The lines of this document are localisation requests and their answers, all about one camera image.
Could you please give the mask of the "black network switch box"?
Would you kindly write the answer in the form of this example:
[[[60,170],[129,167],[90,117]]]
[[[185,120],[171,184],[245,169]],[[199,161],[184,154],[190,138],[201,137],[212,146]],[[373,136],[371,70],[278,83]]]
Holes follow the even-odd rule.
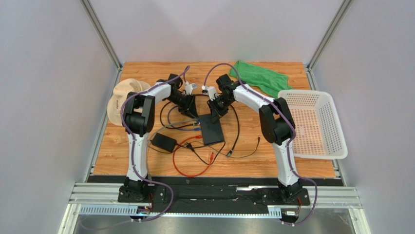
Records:
[[[199,115],[199,122],[203,143],[205,145],[212,145],[225,140],[218,118],[212,118],[211,114]]]

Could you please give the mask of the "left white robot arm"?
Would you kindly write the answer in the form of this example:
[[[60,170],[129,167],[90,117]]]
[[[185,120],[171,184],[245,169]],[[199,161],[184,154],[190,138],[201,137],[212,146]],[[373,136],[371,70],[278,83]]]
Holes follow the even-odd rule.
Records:
[[[120,193],[143,200],[148,196],[147,144],[154,127],[155,106],[165,99],[182,108],[191,118],[197,117],[195,96],[197,84],[182,79],[183,74],[171,74],[169,79],[158,80],[153,86],[136,91],[129,89],[120,107],[121,125],[129,141],[129,167]]]

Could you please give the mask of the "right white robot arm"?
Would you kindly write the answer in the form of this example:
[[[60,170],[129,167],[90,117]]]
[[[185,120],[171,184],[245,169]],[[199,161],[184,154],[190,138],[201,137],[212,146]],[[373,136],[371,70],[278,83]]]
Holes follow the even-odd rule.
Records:
[[[211,122],[216,123],[228,112],[229,106],[237,101],[259,114],[264,138],[272,144],[278,165],[278,197],[287,203],[294,200],[302,189],[294,167],[291,140],[294,138],[295,124],[285,99],[267,97],[241,81],[232,81],[227,74],[220,76],[216,83],[220,90],[203,86],[209,95],[207,104],[211,112]]]

